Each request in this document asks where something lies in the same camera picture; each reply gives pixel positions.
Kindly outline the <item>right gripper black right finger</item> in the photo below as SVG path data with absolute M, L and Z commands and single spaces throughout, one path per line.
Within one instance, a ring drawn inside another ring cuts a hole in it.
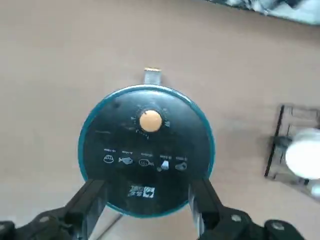
M 222 204 L 207 178 L 190 183 L 189 206 L 199 240 L 303 240 L 289 222 L 269 219 L 263 226 L 244 211 Z

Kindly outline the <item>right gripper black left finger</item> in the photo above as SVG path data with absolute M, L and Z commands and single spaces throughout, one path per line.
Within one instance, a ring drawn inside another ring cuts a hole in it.
M 29 223 L 16 227 L 0 222 L 2 240 L 88 240 L 107 202 L 105 180 L 88 180 L 63 207 L 44 211 Z

